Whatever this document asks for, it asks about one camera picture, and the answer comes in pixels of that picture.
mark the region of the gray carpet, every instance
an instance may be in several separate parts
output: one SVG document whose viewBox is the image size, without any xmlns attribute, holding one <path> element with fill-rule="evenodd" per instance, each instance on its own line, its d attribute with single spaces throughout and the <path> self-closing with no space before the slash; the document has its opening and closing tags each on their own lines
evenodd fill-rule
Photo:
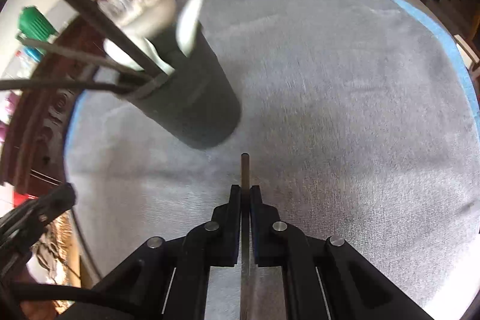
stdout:
<svg viewBox="0 0 480 320">
<path fill-rule="evenodd" d="M 206 0 L 202 24 L 242 101 L 225 143 L 192 150 L 108 93 L 79 107 L 68 179 L 102 272 L 207 221 L 246 151 L 282 219 L 344 236 L 424 305 L 480 225 L 477 131 L 440 43 L 391 0 Z M 284 318 L 279 271 L 253 280 L 251 318 Z M 238 303 L 239 267 L 212 270 L 206 319 Z"/>
</svg>

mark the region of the metal pin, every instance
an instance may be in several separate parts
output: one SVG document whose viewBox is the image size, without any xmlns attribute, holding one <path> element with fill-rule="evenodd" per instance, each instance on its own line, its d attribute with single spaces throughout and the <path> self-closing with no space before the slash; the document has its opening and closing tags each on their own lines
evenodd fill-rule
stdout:
<svg viewBox="0 0 480 320">
<path fill-rule="evenodd" d="M 241 283 L 240 320 L 248 319 L 250 283 L 250 155 L 241 155 Z"/>
<path fill-rule="evenodd" d="M 206 231 L 213 232 L 220 228 L 220 224 L 216 221 L 209 221 L 203 226 Z"/>
<path fill-rule="evenodd" d="M 163 239 L 158 236 L 153 236 L 147 240 L 147 246 L 150 248 L 158 248 L 163 244 Z"/>
<path fill-rule="evenodd" d="M 342 238 L 340 235 L 332 235 L 330 236 L 330 244 L 335 247 L 341 247 L 344 245 L 345 239 Z"/>
<path fill-rule="evenodd" d="M 275 223 L 272 224 L 272 227 L 273 229 L 275 229 L 276 231 L 278 232 L 282 232 L 282 231 L 285 231 L 285 229 L 287 229 L 287 224 L 284 223 L 283 221 L 277 221 Z"/>
</svg>

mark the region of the screw head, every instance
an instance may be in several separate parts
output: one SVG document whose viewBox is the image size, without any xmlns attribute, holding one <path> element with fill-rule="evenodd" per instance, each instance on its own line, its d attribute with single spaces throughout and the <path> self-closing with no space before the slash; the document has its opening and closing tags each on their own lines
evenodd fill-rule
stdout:
<svg viewBox="0 0 480 320">
<path fill-rule="evenodd" d="M 163 239 L 158 236 L 153 236 L 147 240 L 147 246 L 150 248 L 158 248 L 163 244 Z"/>
<path fill-rule="evenodd" d="M 216 231 L 218 228 L 220 228 L 220 224 L 217 223 L 216 221 L 209 221 L 205 223 L 203 228 L 205 228 L 206 231 L 213 232 L 213 231 Z"/>
<path fill-rule="evenodd" d="M 283 221 L 277 221 L 272 224 L 272 227 L 274 230 L 278 232 L 282 232 L 282 231 L 285 231 L 285 229 L 287 229 L 287 224 L 284 223 Z"/>
<path fill-rule="evenodd" d="M 330 236 L 330 244 L 335 247 L 341 247 L 344 245 L 345 239 L 342 238 L 340 235 L 332 235 Z"/>
</svg>

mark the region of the black cylinder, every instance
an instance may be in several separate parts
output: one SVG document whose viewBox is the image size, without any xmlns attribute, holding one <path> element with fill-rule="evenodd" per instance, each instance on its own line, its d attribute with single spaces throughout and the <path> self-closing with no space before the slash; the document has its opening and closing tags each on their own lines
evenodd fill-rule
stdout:
<svg viewBox="0 0 480 320">
<path fill-rule="evenodd" d="M 163 84 L 158 76 L 121 97 L 188 146 L 199 150 L 217 146 L 239 123 L 240 102 L 201 28 L 189 58 L 178 49 L 174 31 L 172 26 L 151 42 L 175 72 Z"/>
</svg>

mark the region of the wooden table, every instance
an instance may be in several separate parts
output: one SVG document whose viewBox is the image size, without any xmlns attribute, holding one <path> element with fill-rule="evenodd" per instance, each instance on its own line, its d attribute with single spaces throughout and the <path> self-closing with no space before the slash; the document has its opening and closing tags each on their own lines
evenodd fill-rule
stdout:
<svg viewBox="0 0 480 320">
<path fill-rule="evenodd" d="M 60 46 L 106 56 L 105 37 L 81 16 L 56 39 Z M 98 67 L 47 53 L 31 78 L 93 80 Z M 82 91 L 45 88 L 24 91 L 10 121 L 0 157 L 0 183 L 19 194 L 40 196 L 65 182 L 63 150 L 75 103 Z"/>
</svg>

